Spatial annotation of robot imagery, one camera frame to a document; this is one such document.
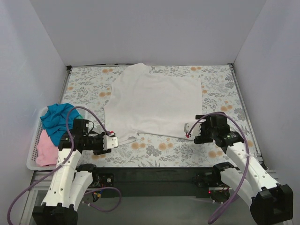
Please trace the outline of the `white t shirt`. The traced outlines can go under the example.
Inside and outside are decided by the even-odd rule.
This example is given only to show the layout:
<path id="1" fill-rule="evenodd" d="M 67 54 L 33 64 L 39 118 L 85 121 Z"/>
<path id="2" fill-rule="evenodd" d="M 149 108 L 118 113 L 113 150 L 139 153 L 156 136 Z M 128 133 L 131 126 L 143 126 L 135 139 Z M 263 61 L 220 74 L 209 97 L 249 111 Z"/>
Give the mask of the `white t shirt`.
<path id="1" fill-rule="evenodd" d="M 104 106 L 105 127 L 116 133 L 119 144 L 139 133 L 186 139 L 184 125 L 201 113 L 201 79 L 153 73 L 143 63 L 127 67 L 112 82 Z"/>

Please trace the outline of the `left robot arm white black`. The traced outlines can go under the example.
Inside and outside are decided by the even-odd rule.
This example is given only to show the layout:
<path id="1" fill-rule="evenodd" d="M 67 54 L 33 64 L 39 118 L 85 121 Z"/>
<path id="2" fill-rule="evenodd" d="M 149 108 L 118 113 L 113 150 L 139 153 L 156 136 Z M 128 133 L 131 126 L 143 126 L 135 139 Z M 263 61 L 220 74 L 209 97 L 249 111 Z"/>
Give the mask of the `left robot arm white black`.
<path id="1" fill-rule="evenodd" d="M 35 206 L 33 219 L 38 225 L 75 225 L 78 207 L 88 187 L 96 187 L 100 176 L 93 165 L 77 164 L 84 150 L 95 155 L 110 153 L 118 145 L 115 135 L 89 131 L 89 120 L 75 119 L 73 128 L 60 139 L 58 159 L 48 192 L 40 206 Z"/>

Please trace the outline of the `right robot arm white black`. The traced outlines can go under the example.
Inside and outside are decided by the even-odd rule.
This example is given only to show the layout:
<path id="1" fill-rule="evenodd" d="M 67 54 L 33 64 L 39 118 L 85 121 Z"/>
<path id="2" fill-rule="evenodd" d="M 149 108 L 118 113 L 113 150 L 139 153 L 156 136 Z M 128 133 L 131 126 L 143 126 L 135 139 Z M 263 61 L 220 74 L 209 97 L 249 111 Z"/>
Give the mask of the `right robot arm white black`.
<path id="1" fill-rule="evenodd" d="M 234 190 L 208 220 L 213 224 L 227 210 L 229 205 L 240 197 L 249 207 L 250 213 L 258 225 L 274 225 L 293 218 L 293 191 L 287 185 L 281 185 L 250 154 L 248 142 L 241 128 L 238 132 L 230 130 L 223 112 L 196 115 L 196 122 L 185 127 L 186 137 L 194 137 L 195 144 L 211 143 L 234 162 L 214 165 L 213 183 L 227 185 Z"/>

